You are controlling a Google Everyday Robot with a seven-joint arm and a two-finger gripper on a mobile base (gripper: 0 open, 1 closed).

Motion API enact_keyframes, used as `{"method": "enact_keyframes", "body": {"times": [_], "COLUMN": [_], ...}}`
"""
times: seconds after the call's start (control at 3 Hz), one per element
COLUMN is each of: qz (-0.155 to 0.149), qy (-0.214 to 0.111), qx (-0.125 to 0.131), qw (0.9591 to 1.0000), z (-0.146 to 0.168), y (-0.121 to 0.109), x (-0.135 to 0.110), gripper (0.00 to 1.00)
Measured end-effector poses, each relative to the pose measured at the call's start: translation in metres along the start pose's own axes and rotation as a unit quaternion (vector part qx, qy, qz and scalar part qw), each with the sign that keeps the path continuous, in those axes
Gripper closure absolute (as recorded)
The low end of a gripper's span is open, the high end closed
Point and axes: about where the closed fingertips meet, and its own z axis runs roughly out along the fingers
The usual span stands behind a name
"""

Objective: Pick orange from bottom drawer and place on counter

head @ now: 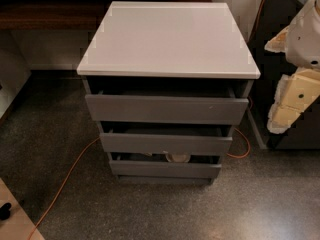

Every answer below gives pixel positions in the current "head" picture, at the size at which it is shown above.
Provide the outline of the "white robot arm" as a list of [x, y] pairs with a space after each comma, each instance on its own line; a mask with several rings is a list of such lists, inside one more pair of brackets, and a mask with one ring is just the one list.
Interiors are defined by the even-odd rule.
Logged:
[[297, 67], [281, 76], [268, 114], [267, 129], [282, 134], [320, 96], [320, 0], [308, 0], [264, 49], [283, 52]]

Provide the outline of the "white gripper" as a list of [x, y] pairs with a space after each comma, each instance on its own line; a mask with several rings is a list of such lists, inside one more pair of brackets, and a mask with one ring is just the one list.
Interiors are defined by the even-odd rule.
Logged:
[[269, 40], [264, 49], [286, 52], [287, 61], [299, 67], [293, 75], [281, 77], [268, 114], [267, 129], [282, 134], [320, 96], [320, 71], [313, 70], [320, 68], [320, 17], [316, 4], [305, 5], [289, 27]]

